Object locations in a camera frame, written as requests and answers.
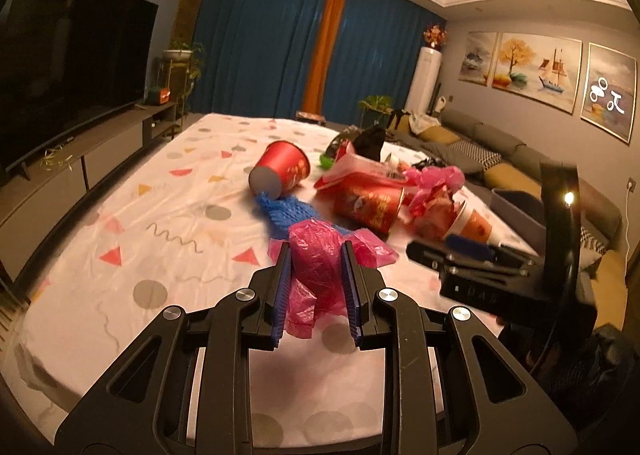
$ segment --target tv stand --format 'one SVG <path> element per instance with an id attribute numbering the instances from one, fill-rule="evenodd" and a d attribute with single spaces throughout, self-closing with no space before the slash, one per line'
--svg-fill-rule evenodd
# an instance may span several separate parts
<path id="1" fill-rule="evenodd" d="M 0 282 L 5 290 L 25 297 L 36 282 L 37 266 L 47 257 L 56 231 L 84 207 L 110 174 L 165 134 L 175 130 L 175 103 L 131 105 L 84 127 L 66 140 L 64 164 L 50 170 L 42 152 L 23 162 L 0 187 Z"/>

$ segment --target red bucket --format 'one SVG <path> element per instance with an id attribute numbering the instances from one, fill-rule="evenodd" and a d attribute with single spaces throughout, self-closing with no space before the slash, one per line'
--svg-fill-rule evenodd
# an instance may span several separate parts
<path id="1" fill-rule="evenodd" d="M 305 152 L 288 141 L 274 141 L 249 174 L 249 188 L 254 195 L 264 191 L 277 199 L 309 177 L 310 171 Z"/>
<path id="2" fill-rule="evenodd" d="M 404 189 L 380 184 L 375 178 L 351 174 L 344 178 L 334 201 L 334 213 L 368 228 L 389 233 L 402 206 Z"/>

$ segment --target blue curtain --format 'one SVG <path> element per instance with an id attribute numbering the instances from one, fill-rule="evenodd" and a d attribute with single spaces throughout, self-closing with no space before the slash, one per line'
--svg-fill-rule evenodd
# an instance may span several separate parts
<path id="1" fill-rule="evenodd" d="M 195 112 L 293 118 L 324 0 L 203 0 L 194 42 L 205 49 Z"/>
<path id="2" fill-rule="evenodd" d="M 357 103 L 389 95 L 404 107 L 422 33 L 445 20 L 408 0 L 347 0 L 342 12 L 322 101 L 328 121 L 359 124 Z"/>

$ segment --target black television screen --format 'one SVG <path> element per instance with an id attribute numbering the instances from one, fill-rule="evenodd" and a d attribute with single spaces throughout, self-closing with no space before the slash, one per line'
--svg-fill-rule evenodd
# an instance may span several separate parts
<path id="1" fill-rule="evenodd" d="M 9 0 L 0 16 L 0 168 L 143 97 L 158 6 Z"/>

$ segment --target metal bolt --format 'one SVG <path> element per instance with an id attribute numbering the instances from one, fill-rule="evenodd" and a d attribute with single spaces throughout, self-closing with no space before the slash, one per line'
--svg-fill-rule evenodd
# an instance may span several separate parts
<path id="1" fill-rule="evenodd" d="M 180 318 L 180 314 L 182 314 L 182 309 L 180 309 L 180 307 L 176 307 L 175 305 L 172 305 L 171 307 L 167 307 L 162 311 L 162 317 L 165 320 L 169 320 L 169 321 Z"/>
<path id="2" fill-rule="evenodd" d="M 236 299 L 240 301 L 250 301 L 255 298 L 255 292 L 253 289 L 245 288 L 236 291 Z"/>
<path id="3" fill-rule="evenodd" d="M 456 307 L 453 310 L 452 315 L 456 320 L 466 321 L 471 318 L 471 311 L 466 307 Z"/>
<path id="4" fill-rule="evenodd" d="M 378 297 L 384 301 L 396 301 L 398 299 L 398 292 L 388 287 L 386 289 L 381 289 L 378 293 Z"/>

